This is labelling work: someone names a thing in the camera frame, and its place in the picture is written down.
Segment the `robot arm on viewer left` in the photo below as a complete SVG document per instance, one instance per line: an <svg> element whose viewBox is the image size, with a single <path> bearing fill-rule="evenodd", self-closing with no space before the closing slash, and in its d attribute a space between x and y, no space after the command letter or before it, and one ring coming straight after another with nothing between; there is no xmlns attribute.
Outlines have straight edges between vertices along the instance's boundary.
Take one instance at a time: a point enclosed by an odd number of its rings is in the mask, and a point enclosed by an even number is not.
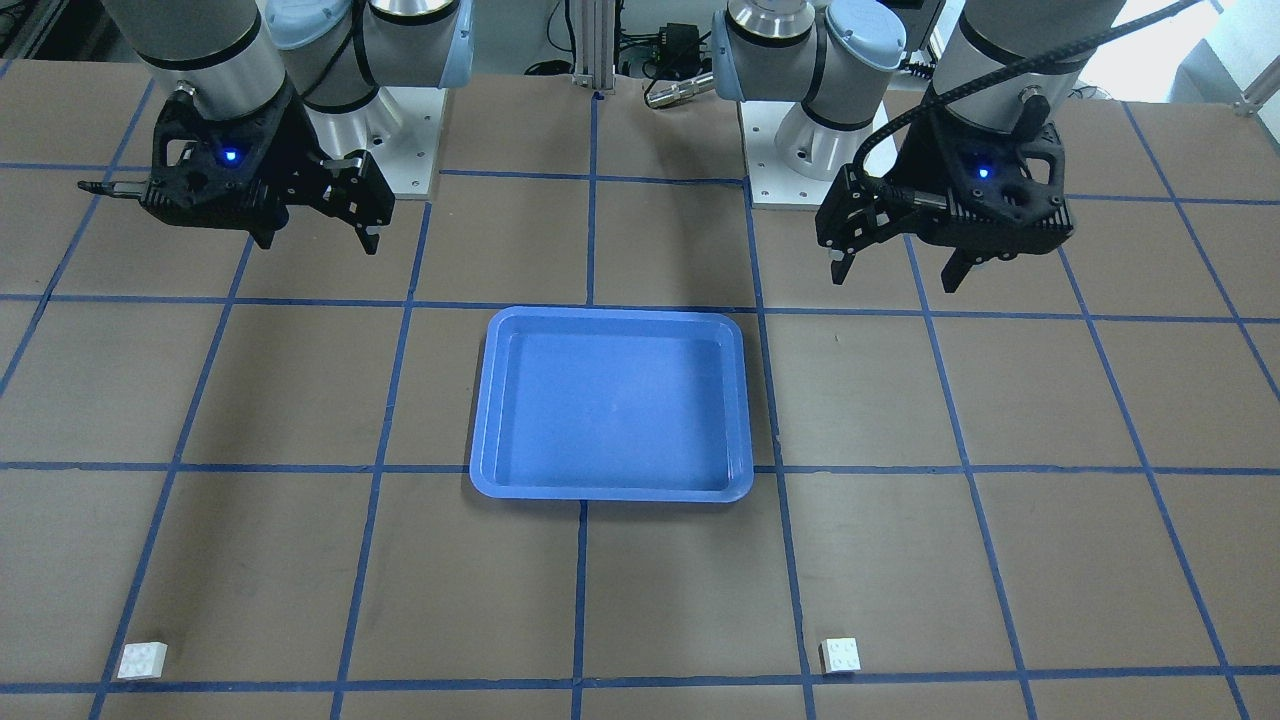
<svg viewBox="0 0 1280 720"><path fill-rule="evenodd" d="M140 181L81 181L174 227L269 249L293 206L366 254L394 213L378 150L408 133L393 88L467 85L471 1L108 1L166 92Z"/></svg>

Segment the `black gripper viewer right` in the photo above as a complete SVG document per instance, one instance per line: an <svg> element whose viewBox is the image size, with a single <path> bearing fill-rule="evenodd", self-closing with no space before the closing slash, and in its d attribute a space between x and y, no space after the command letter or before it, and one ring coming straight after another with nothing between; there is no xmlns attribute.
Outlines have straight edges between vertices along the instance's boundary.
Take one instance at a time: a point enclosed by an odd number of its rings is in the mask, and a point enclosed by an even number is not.
<svg viewBox="0 0 1280 720"><path fill-rule="evenodd" d="M1044 95L1015 102L1007 135L937 100L928 95L884 123L838 169L815 215L833 284L845 283L858 252L899 234L952 250L940 273L945 293L988 260L1044 255L1074 234L1065 147Z"/></svg>

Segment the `robot arm on viewer right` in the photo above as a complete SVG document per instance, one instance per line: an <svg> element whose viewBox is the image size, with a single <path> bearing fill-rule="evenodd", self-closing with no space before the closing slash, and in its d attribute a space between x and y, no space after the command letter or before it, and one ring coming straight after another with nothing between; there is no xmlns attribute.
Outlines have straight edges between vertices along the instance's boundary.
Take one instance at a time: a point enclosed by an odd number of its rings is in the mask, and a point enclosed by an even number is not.
<svg viewBox="0 0 1280 720"><path fill-rule="evenodd" d="M1074 233L1053 114L1094 50L1123 35L1120 1L968 1L920 102L874 117L913 53L897 3L730 1L712 26L716 92L792 108L800 135L851 135L819 170L815 241L842 284L858 254L901 234L972 268L1055 252Z"/></svg>

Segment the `black gripper viewer left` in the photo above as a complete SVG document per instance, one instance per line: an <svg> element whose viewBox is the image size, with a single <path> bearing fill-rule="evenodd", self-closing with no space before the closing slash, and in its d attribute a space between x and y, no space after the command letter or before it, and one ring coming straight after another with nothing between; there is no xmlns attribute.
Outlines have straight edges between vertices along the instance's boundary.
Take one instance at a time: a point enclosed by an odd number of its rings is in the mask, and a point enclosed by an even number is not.
<svg viewBox="0 0 1280 720"><path fill-rule="evenodd" d="M134 200L160 222L252 234L273 246L291 205L308 206L351 225L367 255L378 252L396 196L366 150L328 156L292 83L257 110L211 120L196 106L195 86L168 96L152 138L152 165L141 181L81 181L79 190Z"/></svg>

